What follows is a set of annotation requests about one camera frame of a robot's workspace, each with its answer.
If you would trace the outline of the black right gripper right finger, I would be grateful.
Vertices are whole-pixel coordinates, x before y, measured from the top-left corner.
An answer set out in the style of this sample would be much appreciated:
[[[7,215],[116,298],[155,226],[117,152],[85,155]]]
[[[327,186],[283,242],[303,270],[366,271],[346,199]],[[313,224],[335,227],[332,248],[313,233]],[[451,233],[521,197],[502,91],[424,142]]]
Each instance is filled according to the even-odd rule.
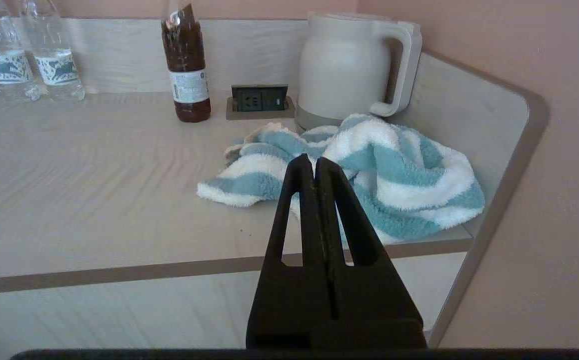
[[[322,349],[426,349],[424,321],[351,184],[335,162],[317,160],[332,319],[317,326]]]

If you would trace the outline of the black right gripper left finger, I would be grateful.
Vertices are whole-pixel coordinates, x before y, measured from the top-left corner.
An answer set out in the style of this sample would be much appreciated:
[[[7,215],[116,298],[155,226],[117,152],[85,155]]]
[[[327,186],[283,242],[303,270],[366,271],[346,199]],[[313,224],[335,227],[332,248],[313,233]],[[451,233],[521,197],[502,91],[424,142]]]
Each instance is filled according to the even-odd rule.
[[[290,205],[299,194],[301,266],[283,263]],[[303,153],[287,166],[246,328],[248,349],[307,349],[331,319],[314,171]]]

